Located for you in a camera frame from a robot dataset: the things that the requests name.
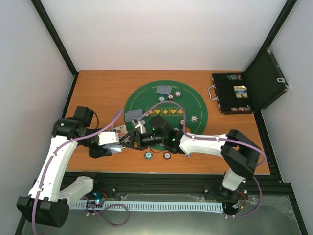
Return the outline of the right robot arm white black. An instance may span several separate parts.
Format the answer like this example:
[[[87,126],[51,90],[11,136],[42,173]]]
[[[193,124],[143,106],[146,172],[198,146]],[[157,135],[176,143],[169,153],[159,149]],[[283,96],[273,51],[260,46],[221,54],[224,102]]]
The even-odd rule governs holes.
[[[130,131],[120,138],[126,148],[145,150],[162,144],[172,154],[202,153],[221,157],[229,166],[225,173],[222,190],[236,191],[245,179],[254,176],[262,150],[238,130],[217,136],[196,135],[180,130],[162,131],[153,128],[151,132]]]

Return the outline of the grey card box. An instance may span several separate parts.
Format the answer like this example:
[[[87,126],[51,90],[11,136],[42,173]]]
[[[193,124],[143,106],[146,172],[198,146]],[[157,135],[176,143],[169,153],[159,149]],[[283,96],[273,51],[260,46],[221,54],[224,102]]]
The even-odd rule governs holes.
[[[106,144],[103,146],[103,149],[108,150],[112,154],[122,152],[122,146],[121,145],[109,145]]]

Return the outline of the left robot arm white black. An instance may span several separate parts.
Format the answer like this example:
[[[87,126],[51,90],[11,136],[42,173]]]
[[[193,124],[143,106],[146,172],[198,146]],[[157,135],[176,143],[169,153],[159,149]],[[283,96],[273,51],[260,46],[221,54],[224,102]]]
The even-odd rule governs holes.
[[[96,197],[101,193],[102,185],[88,176],[78,177],[61,190],[68,162],[77,146],[87,147],[91,157],[99,158],[112,155],[104,145],[119,142],[115,131],[91,129],[93,116],[93,110],[78,106],[72,117],[54,123],[42,170],[28,195],[17,200],[16,206],[27,221],[59,228],[66,222],[69,210],[85,194]]]

